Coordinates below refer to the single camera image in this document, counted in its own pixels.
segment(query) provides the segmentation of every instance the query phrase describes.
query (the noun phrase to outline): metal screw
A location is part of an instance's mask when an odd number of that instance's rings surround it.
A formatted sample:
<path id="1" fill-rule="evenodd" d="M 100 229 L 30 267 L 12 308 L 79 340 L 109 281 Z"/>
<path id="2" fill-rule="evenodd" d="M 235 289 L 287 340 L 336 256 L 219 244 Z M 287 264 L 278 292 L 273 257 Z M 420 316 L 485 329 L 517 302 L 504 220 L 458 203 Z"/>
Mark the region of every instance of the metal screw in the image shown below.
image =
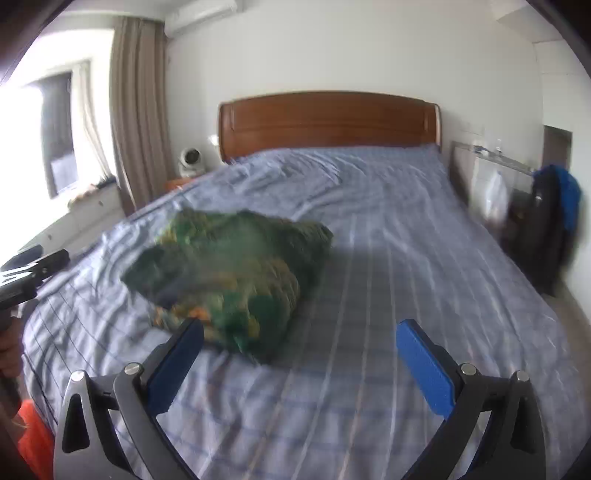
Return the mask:
<path id="1" fill-rule="evenodd" d="M 472 376 L 476 375 L 476 367 L 472 364 L 463 364 L 462 365 L 462 373 L 464 375 Z"/>
<path id="2" fill-rule="evenodd" d="M 76 370 L 75 372 L 72 372 L 72 374 L 70 376 L 70 379 L 73 382 L 79 382 L 83 378 L 84 378 L 84 370 Z"/>
<path id="3" fill-rule="evenodd" d="M 137 372 L 139 372 L 140 368 L 142 368 L 140 364 L 132 363 L 125 366 L 124 372 L 128 375 L 135 375 Z"/>
<path id="4" fill-rule="evenodd" d="M 527 382 L 529 379 L 530 376 L 527 374 L 527 372 L 524 372 L 523 370 L 517 371 L 517 380 L 520 382 Z"/>

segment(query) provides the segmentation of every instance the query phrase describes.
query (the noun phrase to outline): beige curtain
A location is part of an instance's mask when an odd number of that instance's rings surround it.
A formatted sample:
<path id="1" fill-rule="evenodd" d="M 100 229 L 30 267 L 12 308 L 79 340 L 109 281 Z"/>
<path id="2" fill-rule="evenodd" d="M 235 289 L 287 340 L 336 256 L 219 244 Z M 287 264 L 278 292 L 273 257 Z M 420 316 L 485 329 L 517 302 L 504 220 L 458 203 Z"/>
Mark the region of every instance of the beige curtain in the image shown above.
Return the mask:
<path id="1" fill-rule="evenodd" d="M 164 194 L 174 176 L 164 100 L 164 27 L 125 17 L 111 57 L 111 123 L 124 208 L 140 209 Z"/>

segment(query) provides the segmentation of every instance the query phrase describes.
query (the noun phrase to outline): orange object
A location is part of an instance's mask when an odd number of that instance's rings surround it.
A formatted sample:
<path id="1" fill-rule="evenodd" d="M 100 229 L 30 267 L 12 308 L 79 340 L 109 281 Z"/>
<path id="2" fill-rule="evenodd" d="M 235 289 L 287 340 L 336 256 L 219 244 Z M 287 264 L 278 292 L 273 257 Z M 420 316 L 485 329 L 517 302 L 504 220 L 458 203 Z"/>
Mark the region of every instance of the orange object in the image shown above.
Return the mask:
<path id="1" fill-rule="evenodd" d="M 18 411 L 27 429 L 18 441 L 18 451 L 39 480 L 53 480 L 54 438 L 35 410 L 31 400 L 24 400 Z"/>
<path id="2" fill-rule="evenodd" d="M 169 180 L 169 181 L 166 182 L 164 188 L 166 189 L 167 192 L 172 192 L 174 189 L 182 188 L 187 183 L 191 183 L 196 178 L 197 177 L 193 177 L 192 179 L 175 179 L 175 180 Z"/>

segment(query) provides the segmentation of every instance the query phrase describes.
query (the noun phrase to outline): air conditioner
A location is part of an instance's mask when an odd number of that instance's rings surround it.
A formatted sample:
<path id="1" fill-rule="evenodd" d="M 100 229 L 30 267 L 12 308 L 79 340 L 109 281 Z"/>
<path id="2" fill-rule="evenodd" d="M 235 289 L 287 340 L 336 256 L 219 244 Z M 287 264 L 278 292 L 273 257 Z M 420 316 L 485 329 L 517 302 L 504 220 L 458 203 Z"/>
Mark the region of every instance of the air conditioner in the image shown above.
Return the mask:
<path id="1" fill-rule="evenodd" d="M 243 0 L 196 0 L 177 8 L 164 19 L 164 34 L 173 38 L 189 25 L 243 10 Z"/>

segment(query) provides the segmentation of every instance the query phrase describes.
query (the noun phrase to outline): bed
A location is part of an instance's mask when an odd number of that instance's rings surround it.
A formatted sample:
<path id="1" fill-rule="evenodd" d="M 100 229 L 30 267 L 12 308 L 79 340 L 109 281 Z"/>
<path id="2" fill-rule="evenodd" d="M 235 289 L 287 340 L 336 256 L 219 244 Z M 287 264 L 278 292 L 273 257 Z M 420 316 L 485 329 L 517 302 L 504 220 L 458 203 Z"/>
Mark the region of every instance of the bed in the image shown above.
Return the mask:
<path id="1" fill-rule="evenodd" d="M 219 137 L 230 167 L 121 222 L 25 307 L 26 385 L 54 432 L 72 371 L 120 371 L 168 338 L 150 327 L 152 305 L 119 279 L 142 249 L 184 207 L 250 209 L 319 220 L 335 238 L 275 359 L 256 366 L 208 346 L 159 416 L 199 478 L 401 478 L 441 423 L 397 357 L 395 325 L 409 317 L 457 362 L 529 373 L 548 478 L 564 473 L 591 433 L 580 374 L 554 312 L 453 193 L 436 105 L 351 92 L 264 96 L 221 105 Z M 121 419 L 116 429 L 147 478 Z"/>

